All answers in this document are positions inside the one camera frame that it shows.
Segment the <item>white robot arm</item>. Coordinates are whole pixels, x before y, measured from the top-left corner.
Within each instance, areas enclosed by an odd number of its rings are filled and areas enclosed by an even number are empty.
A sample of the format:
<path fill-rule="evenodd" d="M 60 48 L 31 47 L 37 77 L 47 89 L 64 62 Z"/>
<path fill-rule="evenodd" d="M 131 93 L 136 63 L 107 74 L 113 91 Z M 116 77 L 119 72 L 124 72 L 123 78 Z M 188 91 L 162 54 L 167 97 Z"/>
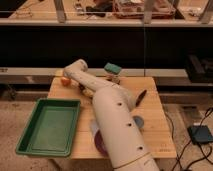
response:
<path fill-rule="evenodd" d="M 94 92 L 93 110 L 114 171 L 160 171 L 131 116 L 135 97 L 87 70 L 87 63 L 79 59 L 66 66 L 63 75 Z"/>

